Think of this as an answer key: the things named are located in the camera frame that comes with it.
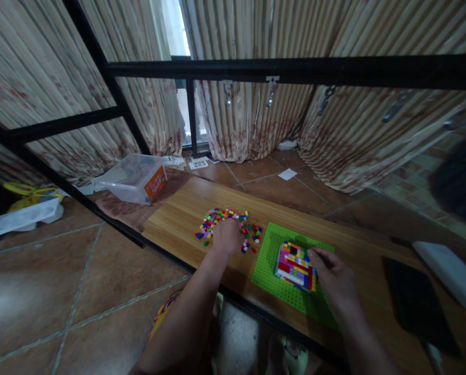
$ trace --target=orange label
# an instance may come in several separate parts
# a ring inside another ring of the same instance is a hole
[[[149,197],[151,202],[154,201],[158,193],[167,183],[167,179],[165,178],[165,172],[163,170],[163,166],[158,168],[156,173],[151,177],[151,180],[144,186],[144,190]]]

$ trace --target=hand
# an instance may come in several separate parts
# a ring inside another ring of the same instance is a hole
[[[238,219],[230,218],[221,221],[213,229],[213,246],[226,254],[228,259],[242,248],[245,238],[240,233],[241,228]]]
[[[363,315],[354,272],[334,253],[320,248],[308,251],[318,281],[341,325]]]

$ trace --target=yellow lego brick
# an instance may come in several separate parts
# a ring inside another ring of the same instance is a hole
[[[307,271],[304,271],[302,268],[299,268],[299,267],[297,267],[297,266],[294,266],[294,270],[297,270],[298,272],[303,273],[303,274],[306,275],[306,276],[309,276],[309,274],[307,273]]]

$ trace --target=lego pile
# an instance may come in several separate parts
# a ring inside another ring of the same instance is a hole
[[[245,237],[245,242],[242,245],[241,251],[243,254],[246,254],[247,250],[250,248],[252,252],[255,254],[257,250],[251,247],[248,243],[248,239],[250,238],[250,234],[248,231],[252,231],[253,236],[252,239],[255,243],[260,243],[260,234],[262,232],[262,228],[258,227],[253,224],[247,224],[246,221],[248,219],[248,211],[245,211],[243,214],[236,214],[232,210],[226,208],[226,210],[221,211],[219,208],[211,209],[208,212],[208,216],[203,219],[203,224],[200,225],[201,233],[195,233],[196,238],[201,240],[202,238],[209,239],[213,236],[213,228],[219,223],[221,220],[225,220],[228,218],[238,219],[240,224],[242,225],[242,229],[240,230],[243,236]],[[203,243],[203,246],[207,246],[208,241]]]

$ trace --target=yellow bag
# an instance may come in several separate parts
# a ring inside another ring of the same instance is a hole
[[[42,197],[59,197],[59,201],[62,201],[65,197],[64,195],[58,194],[55,187],[50,187],[48,189],[35,189],[34,187],[18,184],[16,182],[6,182],[4,184],[4,188],[26,197],[13,203],[9,208],[9,211],[7,211],[8,213],[40,203],[40,199],[42,199]]]

